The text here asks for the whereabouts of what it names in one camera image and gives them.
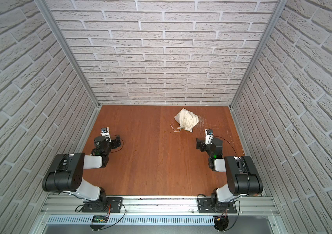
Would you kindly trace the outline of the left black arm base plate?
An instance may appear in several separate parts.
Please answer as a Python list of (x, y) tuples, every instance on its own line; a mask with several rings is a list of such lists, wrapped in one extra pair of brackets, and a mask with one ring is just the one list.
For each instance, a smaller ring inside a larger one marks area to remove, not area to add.
[(109, 197), (102, 201), (101, 199), (97, 201), (84, 202), (80, 212), (83, 213), (119, 213), (122, 208), (122, 197)]

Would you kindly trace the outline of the right small electronics board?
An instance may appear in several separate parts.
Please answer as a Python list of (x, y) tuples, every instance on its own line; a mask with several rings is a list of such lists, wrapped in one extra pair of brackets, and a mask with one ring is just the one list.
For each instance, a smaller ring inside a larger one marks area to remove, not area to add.
[(215, 216), (213, 218), (214, 228), (218, 232), (224, 232), (228, 228), (229, 218), (227, 216)]

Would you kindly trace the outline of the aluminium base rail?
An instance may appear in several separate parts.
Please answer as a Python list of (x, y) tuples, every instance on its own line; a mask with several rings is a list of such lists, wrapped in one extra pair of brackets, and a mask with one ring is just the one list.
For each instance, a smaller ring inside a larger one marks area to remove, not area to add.
[(179, 196), (123, 196), (122, 208), (119, 213), (83, 213), (79, 210), (83, 205), (81, 199), (67, 195), (49, 195), (33, 224), (30, 233), (41, 234), (48, 225), (50, 215), (210, 215), (227, 216), (228, 227), (232, 231), (240, 226), (246, 217), (264, 218), (269, 222), (273, 234), (285, 234), (286, 227), (272, 197), (248, 196), (235, 199), (237, 213), (235, 214), (201, 214), (198, 212), (197, 197)]

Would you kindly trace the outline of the aluminium corner post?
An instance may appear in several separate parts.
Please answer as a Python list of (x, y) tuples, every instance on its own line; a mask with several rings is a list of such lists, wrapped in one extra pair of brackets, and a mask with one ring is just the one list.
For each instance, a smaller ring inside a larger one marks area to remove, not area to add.
[(100, 103), (97, 100), (87, 78), (85, 77), (80, 65), (78, 64), (77, 59), (75, 58), (70, 46), (68, 45), (68, 42), (66, 38), (64, 37), (62, 30), (59, 28), (57, 21), (55, 20), (54, 16), (52, 15), (51, 10), (49, 9), (49, 6), (47, 5), (47, 2), (44, 0), (35, 0), (35, 3), (43, 15), (45, 21), (49, 25), (52, 33), (54, 34), (57, 42), (59, 43), (61, 49), (63, 50), (66, 58), (70, 62), (72, 68), (76, 72), (80, 82), (82, 83), (83, 87), (85, 88), (88, 96), (92, 100), (94, 106), (99, 109)]
[(239, 87), (238, 89), (236, 90), (236, 93), (232, 99), (232, 102), (229, 106), (230, 110), (233, 109), (234, 105), (237, 103), (238, 99), (239, 99), (239, 96), (242, 92), (242, 90), (244, 89), (244, 85), (246, 84), (247, 80), (249, 79), (249, 76), (251, 74), (251, 71), (252, 69), (255, 67), (258, 59), (260, 58), (261, 56), (261, 53), (263, 51), (263, 49), (265, 48), (268, 40), (269, 40), (269, 37), (273, 31), (273, 29), (275, 28), (283, 10), (284, 10), (284, 7), (287, 3), (287, 0), (280, 0), (277, 2), (277, 4), (275, 5), (275, 8), (273, 10), (273, 13), (271, 14), (270, 16), (270, 19), (269, 19), (269, 22), (267, 23), (266, 27), (265, 27), (265, 30), (263, 32), (263, 35), (261, 36), (260, 40), (259, 40), (259, 43), (255, 49), (255, 52), (250, 60), (250, 63), (246, 69), (246, 72), (244, 74), (244, 77), (243, 79), (241, 80), (240, 84), (239, 84)]

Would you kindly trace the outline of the white perforated vent strip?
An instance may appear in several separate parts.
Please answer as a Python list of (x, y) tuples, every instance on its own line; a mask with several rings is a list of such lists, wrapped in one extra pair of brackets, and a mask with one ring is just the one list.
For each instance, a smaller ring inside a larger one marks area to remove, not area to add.
[[(94, 215), (50, 215), (48, 225), (90, 225)], [(113, 215), (106, 225), (213, 226), (210, 215)]]

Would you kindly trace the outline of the left small electronics board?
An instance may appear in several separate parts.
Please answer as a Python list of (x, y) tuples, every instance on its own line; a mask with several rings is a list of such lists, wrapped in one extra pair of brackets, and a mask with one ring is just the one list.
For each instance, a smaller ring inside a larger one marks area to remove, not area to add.
[(90, 224), (92, 231), (99, 231), (105, 227), (109, 217), (102, 215), (94, 215)]

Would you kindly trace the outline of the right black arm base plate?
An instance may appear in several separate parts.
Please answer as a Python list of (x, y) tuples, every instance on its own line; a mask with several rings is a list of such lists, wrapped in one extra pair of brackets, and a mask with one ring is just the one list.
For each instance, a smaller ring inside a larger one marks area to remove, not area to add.
[(198, 212), (201, 214), (235, 214), (237, 213), (236, 205), (232, 202), (221, 203), (216, 200), (212, 201), (210, 197), (198, 196)]

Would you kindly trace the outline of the right aluminium corner post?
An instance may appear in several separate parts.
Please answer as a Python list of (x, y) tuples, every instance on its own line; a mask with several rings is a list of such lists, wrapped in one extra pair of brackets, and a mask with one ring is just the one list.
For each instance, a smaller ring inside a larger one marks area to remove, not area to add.
[(249, 79), (249, 76), (251, 74), (251, 71), (252, 69), (255, 67), (258, 59), (260, 58), (261, 56), (261, 53), (263, 51), (263, 49), (265, 48), (268, 40), (269, 40), (269, 37), (273, 31), (273, 29), (275, 28), (283, 10), (284, 10), (284, 7), (287, 3), (287, 0), (280, 0), (277, 2), (277, 4), (275, 5), (275, 8), (273, 10), (273, 13), (271, 14), (270, 16), (270, 19), (269, 19), (269, 22), (267, 23), (266, 27), (265, 27), (265, 30), (263, 32), (263, 35), (261, 36), (260, 40), (259, 40), (259, 43), (255, 49), (255, 52), (250, 60), (250, 63), (246, 69), (246, 72), (244, 74), (244, 77), (243, 79), (241, 80), (240, 84), (239, 84), (239, 87), (238, 89), (236, 90), (236, 93), (232, 99), (232, 102), (229, 106), (230, 110), (233, 109), (234, 105), (237, 103), (238, 99), (239, 99), (239, 96), (242, 92), (242, 90), (244, 89), (244, 85), (246, 84), (247, 80)]

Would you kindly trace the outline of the left aluminium corner post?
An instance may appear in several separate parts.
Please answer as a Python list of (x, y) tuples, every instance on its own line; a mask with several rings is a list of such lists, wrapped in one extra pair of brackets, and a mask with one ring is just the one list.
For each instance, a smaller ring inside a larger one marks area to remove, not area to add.
[(61, 49), (63, 50), (66, 58), (70, 62), (72, 68), (76, 72), (80, 82), (82, 83), (83, 87), (85, 88), (88, 96), (92, 100), (94, 106), (99, 109), (100, 103), (97, 100), (87, 78), (85, 77), (80, 65), (78, 64), (77, 59), (75, 58), (70, 46), (68, 45), (68, 42), (66, 38), (64, 37), (62, 30), (59, 28), (57, 21), (55, 20), (54, 16), (52, 15), (51, 10), (49, 9), (49, 6), (47, 5), (47, 2), (44, 0), (35, 0), (35, 3), (43, 15), (45, 21), (49, 25), (52, 33), (54, 34), (57, 42), (59, 43)]

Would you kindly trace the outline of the cream cloth drawstring soil bag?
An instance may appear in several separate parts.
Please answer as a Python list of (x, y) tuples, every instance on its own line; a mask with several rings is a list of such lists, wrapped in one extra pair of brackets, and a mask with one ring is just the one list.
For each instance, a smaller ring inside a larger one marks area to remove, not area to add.
[(185, 108), (183, 108), (174, 119), (179, 123), (179, 127), (175, 129), (172, 124), (170, 124), (170, 126), (176, 133), (180, 132), (182, 129), (192, 133), (193, 127), (199, 123), (199, 117)]

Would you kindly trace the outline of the small electronics board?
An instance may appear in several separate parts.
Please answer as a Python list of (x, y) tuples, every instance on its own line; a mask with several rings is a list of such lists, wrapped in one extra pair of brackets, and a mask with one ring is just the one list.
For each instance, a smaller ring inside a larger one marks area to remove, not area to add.
[(109, 217), (102, 215), (94, 215), (90, 224), (92, 231), (99, 231), (105, 227)]
[(228, 228), (229, 218), (227, 216), (215, 216), (213, 218), (214, 228), (218, 232), (224, 232)]

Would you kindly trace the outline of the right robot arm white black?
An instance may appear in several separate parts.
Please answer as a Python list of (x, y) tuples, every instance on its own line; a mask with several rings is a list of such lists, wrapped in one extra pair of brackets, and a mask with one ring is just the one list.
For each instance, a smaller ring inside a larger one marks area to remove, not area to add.
[(250, 156), (223, 156), (223, 142), (212, 135), (196, 140), (196, 149), (207, 152), (209, 168), (226, 174), (227, 183), (211, 194), (215, 209), (234, 202), (241, 196), (258, 195), (263, 192), (263, 182)]

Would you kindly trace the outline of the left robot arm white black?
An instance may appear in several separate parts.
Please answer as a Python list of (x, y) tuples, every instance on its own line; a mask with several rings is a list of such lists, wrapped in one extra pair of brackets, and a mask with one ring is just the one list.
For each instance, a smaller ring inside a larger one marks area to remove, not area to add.
[(82, 199), (89, 205), (107, 205), (104, 189), (94, 186), (83, 178), (84, 170), (99, 169), (107, 166), (112, 150), (123, 146), (120, 136), (111, 139), (110, 134), (94, 139), (90, 155), (85, 153), (58, 154), (51, 163), (44, 179), (45, 192), (64, 193)]

